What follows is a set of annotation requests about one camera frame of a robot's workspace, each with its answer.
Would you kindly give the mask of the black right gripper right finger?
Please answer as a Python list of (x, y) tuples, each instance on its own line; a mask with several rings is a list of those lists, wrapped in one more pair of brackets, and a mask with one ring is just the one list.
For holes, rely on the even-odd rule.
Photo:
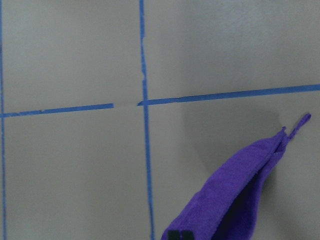
[(194, 234), (190, 230), (181, 231), (181, 239), (182, 240), (194, 240)]

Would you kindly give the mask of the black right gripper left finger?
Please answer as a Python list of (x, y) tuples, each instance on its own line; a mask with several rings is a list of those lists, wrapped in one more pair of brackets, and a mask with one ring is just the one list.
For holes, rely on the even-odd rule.
[(169, 230), (167, 232), (167, 240), (180, 240), (181, 234), (178, 230)]

